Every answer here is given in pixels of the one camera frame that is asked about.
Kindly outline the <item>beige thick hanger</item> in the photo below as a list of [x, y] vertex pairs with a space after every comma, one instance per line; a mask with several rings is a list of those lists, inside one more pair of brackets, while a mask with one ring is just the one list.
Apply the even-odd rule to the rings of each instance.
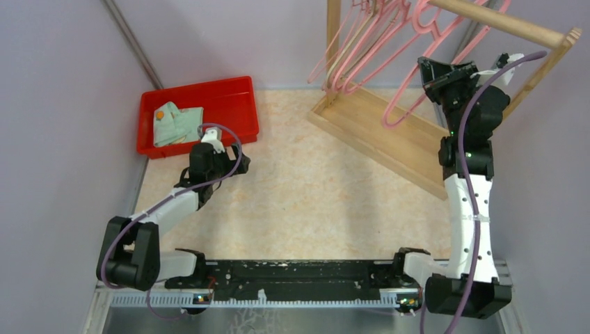
[[349, 76], [386, 31], [397, 23], [399, 9], [394, 1], [372, 1], [372, 5], [374, 13], [368, 19], [368, 23], [362, 24], [360, 32], [345, 49], [346, 53], [336, 65], [335, 72], [329, 81], [330, 86], [324, 87], [325, 91], [336, 90], [339, 81]]

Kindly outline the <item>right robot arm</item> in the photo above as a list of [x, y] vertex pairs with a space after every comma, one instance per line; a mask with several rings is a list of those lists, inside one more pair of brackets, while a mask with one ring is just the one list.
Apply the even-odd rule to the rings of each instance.
[[493, 184], [491, 136], [511, 99], [499, 87], [485, 85], [493, 75], [507, 84], [502, 69], [519, 59], [501, 54], [487, 71], [473, 62], [452, 65], [430, 58], [417, 61], [423, 89], [441, 107], [448, 135], [438, 151], [442, 179], [450, 205], [452, 253], [446, 266], [429, 252], [400, 248], [394, 255], [392, 279], [401, 287], [417, 283], [426, 308], [434, 314], [487, 319], [511, 302], [508, 285], [501, 284], [491, 251], [489, 197]]

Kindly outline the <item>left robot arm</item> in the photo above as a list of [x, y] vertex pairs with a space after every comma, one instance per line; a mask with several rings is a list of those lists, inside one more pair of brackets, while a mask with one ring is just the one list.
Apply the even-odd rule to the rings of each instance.
[[202, 287], [209, 277], [205, 256], [177, 248], [163, 252], [160, 238], [176, 224], [197, 212], [212, 197], [213, 186], [248, 172], [250, 158], [240, 143], [217, 150], [211, 143], [197, 143], [189, 165], [163, 200], [129, 217], [114, 216], [106, 224], [96, 276], [111, 289], [132, 288], [146, 292], [161, 280], [182, 278], [192, 288]]

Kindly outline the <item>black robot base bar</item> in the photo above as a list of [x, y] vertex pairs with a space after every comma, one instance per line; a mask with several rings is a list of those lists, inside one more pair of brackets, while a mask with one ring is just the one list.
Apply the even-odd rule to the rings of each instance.
[[423, 291], [392, 260], [208, 260], [167, 289], [199, 289], [196, 305], [227, 308], [368, 308], [415, 315]]

